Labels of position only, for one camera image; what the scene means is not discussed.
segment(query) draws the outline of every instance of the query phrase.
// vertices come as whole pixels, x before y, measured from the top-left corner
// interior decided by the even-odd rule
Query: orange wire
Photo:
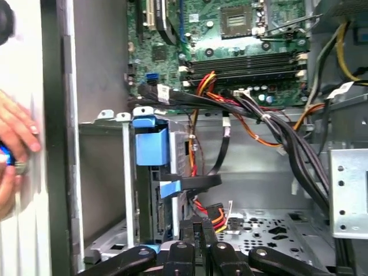
[[[219,221],[224,219],[224,212],[221,208],[218,209],[218,211],[220,212],[220,217],[218,217],[217,219],[212,221],[212,224],[217,224]]]

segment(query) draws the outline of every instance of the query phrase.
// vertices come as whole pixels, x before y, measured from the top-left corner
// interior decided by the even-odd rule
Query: pci slot
[[[149,30],[156,30],[154,0],[146,0],[145,8],[146,8],[146,16],[147,16],[147,27]]]

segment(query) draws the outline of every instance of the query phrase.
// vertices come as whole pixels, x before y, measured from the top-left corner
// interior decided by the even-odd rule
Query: side panel
[[[45,169],[40,0],[8,0],[16,33],[0,47],[0,87],[32,111],[43,151],[31,156],[14,210],[0,223],[0,275],[49,276],[49,208]]]

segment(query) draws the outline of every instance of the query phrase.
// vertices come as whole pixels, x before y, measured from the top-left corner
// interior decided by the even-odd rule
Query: metal panel
[[[0,223],[0,275],[49,276],[49,207],[44,135],[43,53],[39,0],[8,0],[16,16],[15,37],[0,47],[0,85],[32,111],[41,153],[29,161],[16,207]]]
[[[205,155],[205,171],[216,161],[221,145],[221,120],[199,121],[197,137]],[[267,141],[274,141],[268,128],[247,120],[252,130]],[[276,148],[263,146],[249,137],[243,127],[232,121],[231,140],[227,156],[220,170],[223,184],[200,195],[205,205],[234,201],[236,208],[250,209],[309,209],[310,200],[302,189],[292,195],[294,176],[288,157]]]
[[[289,213],[297,213],[301,220],[293,221]],[[223,231],[217,238],[239,246],[246,255],[254,247],[268,246],[325,271],[335,265],[334,249],[312,227],[308,211],[232,209],[231,217],[243,218],[240,233]]]
[[[116,113],[125,111],[128,95],[124,86],[128,64],[126,1],[69,2],[74,9],[74,120],[78,123],[93,121],[104,109]],[[103,136],[101,132],[91,134],[80,137],[80,168],[76,162],[76,172],[81,171],[81,195],[77,197],[78,209],[82,206],[83,213],[80,229],[86,241],[93,240],[125,215],[121,133],[112,137]]]
[[[332,234],[368,239],[368,149],[330,152]]]

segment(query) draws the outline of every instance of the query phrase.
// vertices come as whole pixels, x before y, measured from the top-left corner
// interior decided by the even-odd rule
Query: label sticker
[[[157,94],[158,94],[158,100],[159,102],[164,102],[168,104],[168,101],[170,99],[170,87],[166,85],[157,85]]]
[[[192,13],[189,14],[189,23],[195,23],[200,21],[200,14],[199,13]]]

